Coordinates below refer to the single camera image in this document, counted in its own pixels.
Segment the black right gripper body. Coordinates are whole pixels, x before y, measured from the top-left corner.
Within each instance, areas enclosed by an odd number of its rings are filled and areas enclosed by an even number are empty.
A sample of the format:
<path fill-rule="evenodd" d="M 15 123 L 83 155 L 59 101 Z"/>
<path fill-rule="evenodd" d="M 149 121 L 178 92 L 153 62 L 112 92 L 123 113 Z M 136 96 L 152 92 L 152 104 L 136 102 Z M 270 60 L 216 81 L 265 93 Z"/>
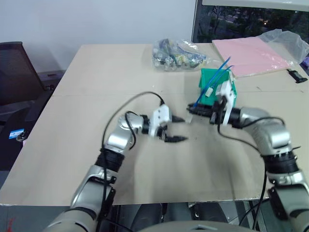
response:
<path fill-rule="evenodd" d="M 221 125 L 223 122 L 224 108 L 227 104 L 227 98 L 223 96 L 220 100 L 216 100 L 212 106 L 212 114 L 210 124 Z"/>

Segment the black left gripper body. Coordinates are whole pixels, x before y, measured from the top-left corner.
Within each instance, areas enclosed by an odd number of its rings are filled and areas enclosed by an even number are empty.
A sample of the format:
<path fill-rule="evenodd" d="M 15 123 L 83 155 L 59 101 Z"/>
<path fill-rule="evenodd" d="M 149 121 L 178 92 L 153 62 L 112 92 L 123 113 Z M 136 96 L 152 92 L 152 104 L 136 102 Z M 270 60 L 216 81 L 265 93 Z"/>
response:
<path fill-rule="evenodd" d="M 172 143 L 173 137 L 168 135 L 168 124 L 172 122 L 172 115 L 160 115 L 159 116 L 159 127 L 157 131 L 157 136 L 160 140 L 164 141 L 165 143 Z"/>

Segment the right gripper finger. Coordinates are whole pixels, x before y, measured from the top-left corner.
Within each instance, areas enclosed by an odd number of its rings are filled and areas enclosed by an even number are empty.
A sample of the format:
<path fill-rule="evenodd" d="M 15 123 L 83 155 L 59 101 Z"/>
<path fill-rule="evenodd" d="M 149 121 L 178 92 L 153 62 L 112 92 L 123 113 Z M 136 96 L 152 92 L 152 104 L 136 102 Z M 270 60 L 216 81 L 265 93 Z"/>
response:
<path fill-rule="evenodd" d="M 211 111 L 212 110 L 212 105 L 207 105 L 207 104 L 197 104 L 195 103 L 190 103 L 187 106 L 187 110 L 191 111 Z"/>
<path fill-rule="evenodd" d="M 190 109 L 189 113 L 193 115 L 203 116 L 203 117 L 211 117 L 213 111 L 209 109 L 206 109 L 206 110 Z"/>

